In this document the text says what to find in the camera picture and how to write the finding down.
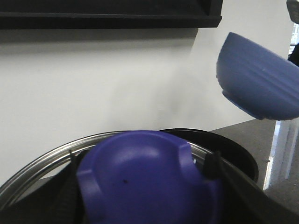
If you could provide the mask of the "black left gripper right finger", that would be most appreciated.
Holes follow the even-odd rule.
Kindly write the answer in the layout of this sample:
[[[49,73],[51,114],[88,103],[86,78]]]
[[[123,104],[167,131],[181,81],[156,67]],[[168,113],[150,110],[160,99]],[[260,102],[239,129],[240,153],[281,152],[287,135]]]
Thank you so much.
[[[203,173],[222,184],[219,224],[297,224],[299,216],[270,199],[253,180],[228,165],[219,152],[206,154]]]

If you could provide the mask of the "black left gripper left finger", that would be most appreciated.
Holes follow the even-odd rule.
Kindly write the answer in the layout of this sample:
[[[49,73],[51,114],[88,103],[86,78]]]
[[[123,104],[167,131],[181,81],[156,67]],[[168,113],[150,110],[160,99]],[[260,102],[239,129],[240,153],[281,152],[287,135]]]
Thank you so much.
[[[0,212],[2,224],[80,224],[82,200],[76,171],[71,162],[40,188]]]

